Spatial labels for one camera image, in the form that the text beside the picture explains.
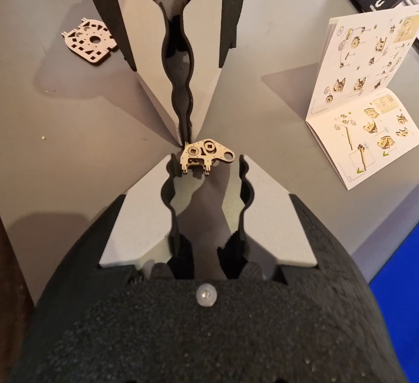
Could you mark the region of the flat perforated wooden model plate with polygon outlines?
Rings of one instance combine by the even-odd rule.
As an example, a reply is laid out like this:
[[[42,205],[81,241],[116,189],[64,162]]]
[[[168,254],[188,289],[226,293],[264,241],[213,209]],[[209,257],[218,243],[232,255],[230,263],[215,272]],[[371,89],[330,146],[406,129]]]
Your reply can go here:
[[[94,66],[101,65],[118,50],[107,26],[96,19],[82,18],[77,28],[61,35],[70,51]]]

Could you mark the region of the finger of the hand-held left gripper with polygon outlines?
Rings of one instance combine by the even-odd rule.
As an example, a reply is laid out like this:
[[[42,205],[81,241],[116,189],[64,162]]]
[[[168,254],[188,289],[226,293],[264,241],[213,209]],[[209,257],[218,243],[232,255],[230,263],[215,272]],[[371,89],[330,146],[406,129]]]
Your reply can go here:
[[[184,79],[170,72],[170,132],[179,144],[196,140],[221,74],[223,0],[170,0],[170,40],[189,58]]]
[[[118,0],[141,86],[174,139],[182,145],[175,82],[167,70],[168,18],[162,2]]]

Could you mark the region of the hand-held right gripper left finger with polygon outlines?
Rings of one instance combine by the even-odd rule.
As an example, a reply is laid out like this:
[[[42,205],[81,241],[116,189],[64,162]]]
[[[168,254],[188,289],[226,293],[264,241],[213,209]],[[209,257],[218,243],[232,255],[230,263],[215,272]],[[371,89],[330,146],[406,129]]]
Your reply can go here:
[[[130,187],[99,261],[101,267],[148,269],[172,257],[175,154],[164,157]]]

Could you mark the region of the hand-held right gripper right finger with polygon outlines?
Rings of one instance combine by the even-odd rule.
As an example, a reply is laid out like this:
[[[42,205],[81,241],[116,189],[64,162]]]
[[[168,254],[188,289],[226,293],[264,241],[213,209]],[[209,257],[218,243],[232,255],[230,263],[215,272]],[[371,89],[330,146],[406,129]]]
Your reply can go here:
[[[260,267],[316,267],[317,259],[291,194],[257,165],[240,155],[239,236],[244,258]]]

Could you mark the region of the small wooden model assembly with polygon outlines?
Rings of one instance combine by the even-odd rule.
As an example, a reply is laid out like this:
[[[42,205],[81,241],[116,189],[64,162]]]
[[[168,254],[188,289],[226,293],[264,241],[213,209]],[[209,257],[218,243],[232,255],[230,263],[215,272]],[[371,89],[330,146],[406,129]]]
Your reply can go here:
[[[204,175],[207,176],[215,162],[231,164],[234,160],[235,154],[232,150],[213,139],[204,139],[195,143],[185,143],[180,165],[184,175],[189,168],[201,166]]]

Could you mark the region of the blue box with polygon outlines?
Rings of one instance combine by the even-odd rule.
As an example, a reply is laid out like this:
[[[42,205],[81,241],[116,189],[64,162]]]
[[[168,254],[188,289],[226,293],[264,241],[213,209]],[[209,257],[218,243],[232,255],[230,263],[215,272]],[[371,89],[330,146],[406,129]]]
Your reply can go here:
[[[370,283],[406,378],[419,381],[419,226]]]

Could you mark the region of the white instruction booklet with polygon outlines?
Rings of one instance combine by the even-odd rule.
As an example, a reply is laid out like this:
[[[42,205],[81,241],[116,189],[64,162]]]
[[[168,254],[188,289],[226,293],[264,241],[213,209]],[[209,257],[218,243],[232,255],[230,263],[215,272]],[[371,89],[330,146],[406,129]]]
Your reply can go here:
[[[347,190],[418,145],[388,88],[418,26],[418,5],[329,20],[306,124]]]

